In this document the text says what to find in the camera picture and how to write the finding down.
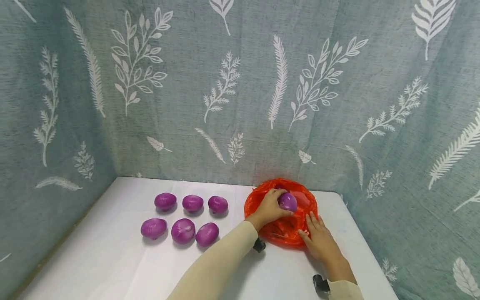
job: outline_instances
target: plastic bag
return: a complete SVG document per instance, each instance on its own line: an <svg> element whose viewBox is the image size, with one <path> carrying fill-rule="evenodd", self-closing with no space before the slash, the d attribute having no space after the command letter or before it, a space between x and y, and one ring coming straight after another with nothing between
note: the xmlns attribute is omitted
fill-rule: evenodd
<svg viewBox="0 0 480 300"><path fill-rule="evenodd" d="M245 201L245 217L248 217L257 210L258 206L264 199L265 194L271 189L285 189L294 195L297 199L298 209L293 216L283 217L265 225L259 231L259 236L279 246L288 246L292 248L304 247L305 243L297 230L308 230L305 214L308 214L310 211L315 215L318 214L317 201L314 195L298 182L284 178L275 178L265 181L255 188Z"/></svg>

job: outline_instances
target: white table surface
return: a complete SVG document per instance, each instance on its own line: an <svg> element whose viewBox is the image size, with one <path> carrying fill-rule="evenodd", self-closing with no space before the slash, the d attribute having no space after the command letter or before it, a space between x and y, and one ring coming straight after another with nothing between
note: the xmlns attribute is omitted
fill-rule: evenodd
<svg viewBox="0 0 480 300"><path fill-rule="evenodd" d="M243 204L251 191L248 186L119 177L21 299L164 300L202 254L196 242L179 248L170 236L170 226L185 217L182 198L196 194L206 205L212 195L225 197L229 202L225 218L213 218L208 206L190 218L197 229L214 221L222 237L244 219ZM162 192L177 196L180 205L173 213L155 210L154 198ZM365 299L397 300L340 196L312 193L319 214L350 261ZM153 217L168 222L168 234L148 241L140 234L140 226ZM245 257L222 299L327 299L315 293L312 276L317 273L324 275L321 266L303 251L267 243L262 253L252 250Z"/></svg>

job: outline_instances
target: hand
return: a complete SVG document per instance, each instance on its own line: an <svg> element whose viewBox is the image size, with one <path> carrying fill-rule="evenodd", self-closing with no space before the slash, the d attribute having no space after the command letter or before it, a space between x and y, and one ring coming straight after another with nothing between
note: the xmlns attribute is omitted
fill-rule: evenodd
<svg viewBox="0 0 480 300"><path fill-rule="evenodd" d="M257 210L251 214L246 221L252 223L255 229L259 231L265 224L284 216L293 215L293 212L281 209L280 206L278 206L278 198L286 192L287 190L269 190L260 203L260 206L258 206Z"/></svg>

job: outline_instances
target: red onion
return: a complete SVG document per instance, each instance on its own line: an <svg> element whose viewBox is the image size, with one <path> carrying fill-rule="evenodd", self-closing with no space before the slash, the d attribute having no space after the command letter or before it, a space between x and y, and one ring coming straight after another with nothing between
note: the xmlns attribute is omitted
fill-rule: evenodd
<svg viewBox="0 0 480 300"><path fill-rule="evenodd" d="M225 198L220 196L212 196L208 199L208 207L214 214L222 214L228 209L228 202Z"/></svg>
<svg viewBox="0 0 480 300"><path fill-rule="evenodd" d="M151 238L152 240L158 239L162 234L167 231L167 222L164 219L153 218L146 220L140 232L144 237Z"/></svg>
<svg viewBox="0 0 480 300"><path fill-rule="evenodd" d="M209 247L218 238L219 232L220 229L218 229L218 226L215 223L207 223L200 227L195 239L201 247Z"/></svg>
<svg viewBox="0 0 480 300"><path fill-rule="evenodd" d="M291 212L297 211L297 199L295 196L286 192L278 198L278 205L281 209L289 210Z"/></svg>
<svg viewBox="0 0 480 300"><path fill-rule="evenodd" d="M172 238L178 244L187 244L195 236L195 224L189 219L180 219L172 226Z"/></svg>
<svg viewBox="0 0 480 300"><path fill-rule="evenodd" d="M197 195L188 195L183 198L182 201L183 208L189 213L194 213L202 209L204 205L204 200Z"/></svg>
<svg viewBox="0 0 480 300"><path fill-rule="evenodd" d="M175 206L175 203L177 203L177 197L169 192L161 193L155 197L154 201L155 206L163 211L172 209Z"/></svg>

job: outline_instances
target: gray-green curtain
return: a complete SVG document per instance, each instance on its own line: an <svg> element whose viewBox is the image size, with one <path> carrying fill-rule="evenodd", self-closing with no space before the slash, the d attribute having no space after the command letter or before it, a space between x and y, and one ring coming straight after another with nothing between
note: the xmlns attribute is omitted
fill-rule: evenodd
<svg viewBox="0 0 480 300"><path fill-rule="evenodd" d="M480 299L478 0L19 1L3 21L10 71L1 90L2 105L22 112L2 119L5 160L23 164L9 157L2 169L15 177L5 189L22 187L28 200L2 200L6 252L26 247L10 246L25 231L48 237L45 249L58 238L21 226L12 202L34 216L39 193L61 192L43 203L55 224L65 218L58 203L79 194L35 189L49 170L33 136L46 109L38 63L47 45L65 89L56 128L82 135L68 147L56 136L48 152L64 145L62 167L79 179L67 162L88 135L95 170L112 176L110 161L122 176L243 185L286 177L336 191L399 299ZM92 184L104 189L105 177ZM4 294L34 265L30 251L15 255L0 263Z"/></svg>

